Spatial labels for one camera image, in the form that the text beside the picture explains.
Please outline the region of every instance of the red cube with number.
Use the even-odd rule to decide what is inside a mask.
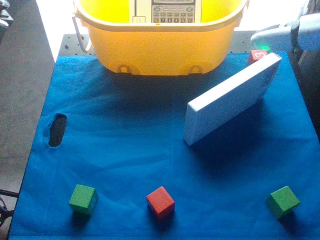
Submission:
[[[164,219],[175,210],[175,201],[163,186],[146,196],[146,201],[158,220]]]
[[[248,65],[251,65],[255,63],[256,61],[262,59],[263,57],[267,56],[268,53],[265,50],[251,50],[249,59],[248,59]]]

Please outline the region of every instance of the yellow bucket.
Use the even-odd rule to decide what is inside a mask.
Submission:
[[[129,0],[75,0],[73,22],[115,73],[177,76],[207,73],[226,57],[247,0],[202,0],[201,23],[129,23]],[[76,17],[88,28],[83,46]]]

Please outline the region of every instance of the blue tablecloth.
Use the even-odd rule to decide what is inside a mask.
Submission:
[[[187,102],[244,69],[248,54],[180,77],[117,75],[95,57],[59,57],[10,239],[320,237],[320,145],[281,56],[264,99],[192,147],[183,141]],[[56,114],[67,124],[62,143],[50,147]],[[91,218],[68,205],[76,184],[96,188]],[[277,221],[265,200],[286,185],[301,205]],[[175,200],[163,222],[146,203],[160,186]]]

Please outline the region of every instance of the toy block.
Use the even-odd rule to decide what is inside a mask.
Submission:
[[[265,50],[251,50],[248,58],[248,65],[255,63],[267,55],[268,53]]]
[[[98,195],[93,187],[77,184],[70,198],[69,205],[74,212],[91,215],[97,200]]]
[[[196,143],[262,99],[281,59],[270,53],[190,101],[184,122],[185,142]]]
[[[158,220],[166,218],[175,210],[175,201],[163,186],[150,193],[146,201]]]
[[[285,186],[271,193],[265,203],[273,216],[276,219],[280,219],[297,207],[300,204],[300,201],[291,189],[288,186]]]

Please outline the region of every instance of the gray floor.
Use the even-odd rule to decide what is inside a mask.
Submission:
[[[10,0],[14,23],[0,44],[0,189],[18,192],[54,68],[35,0]],[[1,196],[9,210],[16,199]],[[0,228],[7,237],[11,219]]]

